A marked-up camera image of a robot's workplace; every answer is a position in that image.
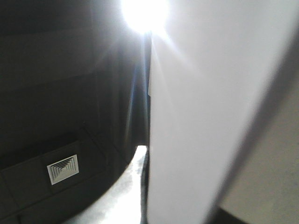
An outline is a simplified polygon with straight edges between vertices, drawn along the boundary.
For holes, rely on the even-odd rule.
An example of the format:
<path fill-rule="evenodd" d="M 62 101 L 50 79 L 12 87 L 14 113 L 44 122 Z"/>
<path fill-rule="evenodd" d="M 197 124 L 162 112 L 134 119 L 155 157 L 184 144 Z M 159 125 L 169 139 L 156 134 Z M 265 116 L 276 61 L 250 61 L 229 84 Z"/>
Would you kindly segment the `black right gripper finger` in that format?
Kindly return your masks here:
<path fill-rule="evenodd" d="M 150 154 L 147 151 L 144 157 L 144 163 L 141 175 L 141 224 L 147 224 L 147 202 L 149 190 L 149 170 L 150 170 Z"/>

